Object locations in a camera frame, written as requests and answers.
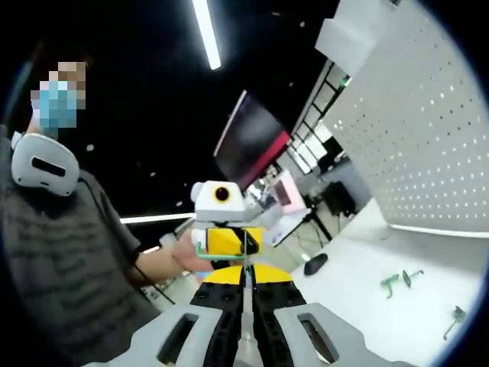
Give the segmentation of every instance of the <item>face mask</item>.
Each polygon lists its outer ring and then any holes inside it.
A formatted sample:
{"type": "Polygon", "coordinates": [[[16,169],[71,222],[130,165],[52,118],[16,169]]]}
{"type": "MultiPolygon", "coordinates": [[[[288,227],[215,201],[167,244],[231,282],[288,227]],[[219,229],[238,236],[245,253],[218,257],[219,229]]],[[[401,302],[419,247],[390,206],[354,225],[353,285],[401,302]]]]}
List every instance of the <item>face mask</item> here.
{"type": "Polygon", "coordinates": [[[76,127],[76,110],[85,109],[85,91],[76,90],[75,82],[48,81],[31,95],[33,121],[39,130],[57,138],[60,128],[76,127]]]}

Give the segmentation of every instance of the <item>green clip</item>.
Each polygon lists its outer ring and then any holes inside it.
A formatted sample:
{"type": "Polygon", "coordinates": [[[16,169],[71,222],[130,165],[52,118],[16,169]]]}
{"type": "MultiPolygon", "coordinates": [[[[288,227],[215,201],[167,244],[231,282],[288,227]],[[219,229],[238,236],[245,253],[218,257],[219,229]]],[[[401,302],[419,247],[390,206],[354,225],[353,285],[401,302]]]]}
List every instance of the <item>green clip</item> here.
{"type": "Polygon", "coordinates": [[[247,259],[246,253],[244,255],[209,255],[202,252],[202,244],[200,242],[196,243],[196,255],[200,258],[210,261],[243,261],[247,259]]]}
{"type": "Polygon", "coordinates": [[[443,335],[444,340],[448,339],[450,330],[452,330],[452,328],[455,326],[455,324],[464,322],[465,318],[467,317],[467,314],[459,306],[455,306],[455,310],[452,312],[452,316],[454,318],[454,321],[453,321],[453,324],[450,325],[449,329],[446,330],[446,333],[443,335]]]}
{"type": "Polygon", "coordinates": [[[399,275],[398,274],[394,274],[393,276],[388,277],[387,279],[384,279],[381,282],[381,287],[385,287],[389,291],[389,295],[387,296],[387,299],[389,299],[389,298],[391,298],[393,296],[392,283],[394,283],[395,281],[398,281],[398,280],[399,280],[399,275]]]}
{"type": "Polygon", "coordinates": [[[411,275],[408,275],[405,270],[403,271],[403,280],[404,280],[404,283],[406,283],[408,288],[411,288],[411,284],[412,284],[411,279],[413,279],[414,277],[416,277],[419,274],[425,274],[425,272],[423,270],[419,270],[416,273],[412,273],[411,275]]]}

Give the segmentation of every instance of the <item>person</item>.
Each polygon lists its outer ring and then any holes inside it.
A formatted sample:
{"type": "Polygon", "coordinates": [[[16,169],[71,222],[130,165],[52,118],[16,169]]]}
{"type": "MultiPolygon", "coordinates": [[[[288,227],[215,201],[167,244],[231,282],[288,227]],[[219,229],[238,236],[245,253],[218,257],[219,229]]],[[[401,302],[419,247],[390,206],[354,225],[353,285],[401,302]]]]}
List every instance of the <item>person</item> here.
{"type": "MultiPolygon", "coordinates": [[[[55,138],[60,129],[74,127],[70,124],[76,123],[76,111],[60,111],[61,102],[53,111],[43,92],[53,92],[53,85],[62,89],[61,82],[67,82],[79,106],[85,68],[84,63],[59,63],[49,83],[41,82],[32,94],[33,115],[26,134],[55,138]]],[[[132,334],[159,314],[138,288],[182,271],[213,267],[196,256],[189,231],[171,248],[138,253],[139,241],[86,172],[80,171],[68,197],[16,184],[11,142],[2,127],[1,268],[5,331],[11,344],[7,349],[15,354],[16,364],[107,362],[126,351],[132,334]]]]}

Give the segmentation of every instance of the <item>window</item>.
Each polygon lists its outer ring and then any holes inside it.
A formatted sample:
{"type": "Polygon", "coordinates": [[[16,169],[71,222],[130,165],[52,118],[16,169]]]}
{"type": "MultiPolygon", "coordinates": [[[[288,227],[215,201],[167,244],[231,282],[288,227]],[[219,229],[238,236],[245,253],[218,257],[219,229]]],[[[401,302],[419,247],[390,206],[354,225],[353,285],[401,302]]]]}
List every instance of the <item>window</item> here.
{"type": "Polygon", "coordinates": [[[328,69],[325,79],[288,148],[290,155],[304,174],[308,174],[328,153],[322,143],[330,139],[333,134],[322,123],[322,119],[327,113],[326,108],[331,108],[349,79],[348,75],[330,60],[326,62],[325,68],[328,69]]]}

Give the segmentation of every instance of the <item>gray t-shirt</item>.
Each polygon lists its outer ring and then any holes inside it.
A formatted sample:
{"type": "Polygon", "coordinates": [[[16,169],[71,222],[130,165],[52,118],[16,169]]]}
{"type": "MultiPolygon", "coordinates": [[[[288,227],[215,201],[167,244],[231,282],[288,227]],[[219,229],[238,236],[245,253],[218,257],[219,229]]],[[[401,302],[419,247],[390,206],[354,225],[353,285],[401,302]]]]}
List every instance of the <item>gray t-shirt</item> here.
{"type": "MultiPolygon", "coordinates": [[[[10,171],[10,160],[2,161],[0,169],[10,171]]],[[[96,180],[83,175],[90,182],[81,180],[69,199],[17,187],[2,175],[0,208],[4,256],[21,302],[45,341],[72,366],[115,358],[134,331],[158,315],[125,275],[138,240],[96,180]]]]}

